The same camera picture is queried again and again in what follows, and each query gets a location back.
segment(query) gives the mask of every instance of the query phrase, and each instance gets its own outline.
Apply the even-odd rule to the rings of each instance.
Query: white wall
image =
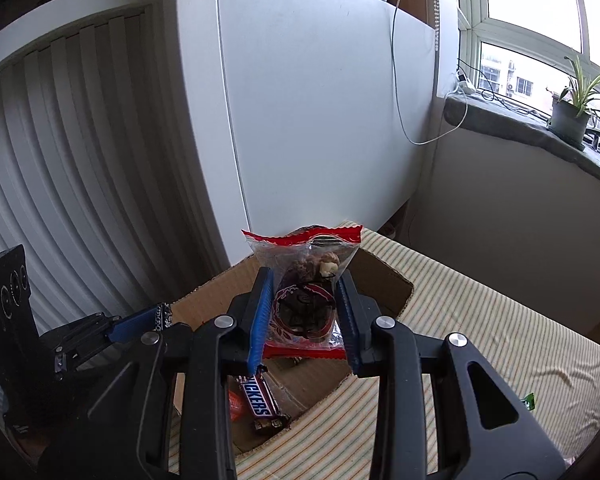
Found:
[[[379,228],[413,193],[422,149],[395,110],[382,0],[218,0],[224,76],[251,229],[344,219]],[[427,125],[434,33],[399,12],[404,124]]]
[[[600,321],[600,181],[541,148],[444,137],[409,238],[580,333]]]

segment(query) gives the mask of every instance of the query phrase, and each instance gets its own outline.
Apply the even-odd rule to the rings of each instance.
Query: green candy wrapper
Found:
[[[528,394],[528,396],[526,396],[524,399],[520,399],[520,400],[525,403],[526,408],[530,412],[532,412],[536,408],[536,396],[534,395],[533,392]]]

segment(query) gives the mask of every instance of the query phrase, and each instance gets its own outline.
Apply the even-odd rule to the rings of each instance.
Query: candy wrapper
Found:
[[[528,394],[528,396],[526,396],[524,399],[520,400],[524,403],[524,405],[530,412],[532,412],[536,408],[536,395],[533,392]]]
[[[362,226],[312,226],[284,237],[244,232],[258,262],[274,273],[264,358],[346,359],[334,287],[360,246]]]
[[[280,410],[264,377],[266,371],[267,367],[260,365],[253,377],[239,376],[237,380],[254,417],[253,429],[257,434],[273,436],[288,426],[291,417]]]
[[[233,392],[229,392],[229,414],[231,416],[231,422],[235,422],[244,415],[244,403],[242,402],[242,399]]]

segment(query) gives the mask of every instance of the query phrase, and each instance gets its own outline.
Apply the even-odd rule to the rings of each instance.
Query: potted plant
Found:
[[[571,61],[575,77],[569,76],[569,86],[560,97],[554,95],[554,109],[547,127],[566,143],[582,150],[584,132],[590,112],[594,110],[590,103],[598,98],[596,86],[600,84],[600,75],[589,80],[582,71],[579,57],[576,56],[575,61],[567,56],[564,59]]]

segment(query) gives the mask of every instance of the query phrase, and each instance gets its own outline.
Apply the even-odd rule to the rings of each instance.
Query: snack bag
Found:
[[[274,273],[264,358],[346,359],[333,293],[360,246],[361,232],[362,226],[312,226],[283,237],[244,232],[259,263]]]
[[[229,391],[229,414],[231,422],[235,422],[244,415],[244,403],[242,399],[231,391]]]

